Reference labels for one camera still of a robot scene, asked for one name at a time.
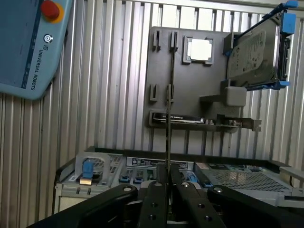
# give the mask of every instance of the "blue latch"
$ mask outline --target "blue latch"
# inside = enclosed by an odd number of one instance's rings
[[[283,13],[281,33],[292,35],[295,33],[295,20],[296,15],[293,13]]]
[[[286,88],[286,86],[289,86],[289,82],[279,81],[279,82],[271,83],[268,85],[258,85],[258,86],[247,87],[247,91],[255,91],[255,90],[261,90],[261,89],[280,90],[280,89]]]
[[[91,161],[85,161],[82,164],[82,177],[83,178],[93,178],[93,165]]]

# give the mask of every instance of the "blue tab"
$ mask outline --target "blue tab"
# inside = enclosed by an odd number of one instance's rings
[[[281,33],[292,35],[295,33],[296,15],[293,13],[283,13],[281,23]]]
[[[85,161],[82,165],[82,177],[92,178],[93,177],[93,162]]]
[[[286,3],[283,3],[285,8],[298,8],[299,2],[298,1],[288,1]]]

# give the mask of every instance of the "printed label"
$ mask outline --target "printed label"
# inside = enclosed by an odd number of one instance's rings
[[[134,166],[146,166],[146,167],[156,167],[158,164],[164,164],[165,161],[153,160],[153,159],[142,159],[142,158],[132,158],[132,165]],[[187,162],[171,161],[171,164],[178,164],[180,170],[187,170]]]
[[[70,179],[68,179],[68,181],[76,181],[76,179],[77,179],[77,176],[74,175],[74,176],[71,176]]]
[[[237,45],[228,61],[228,78],[256,70],[263,62],[266,31],[252,35]]]

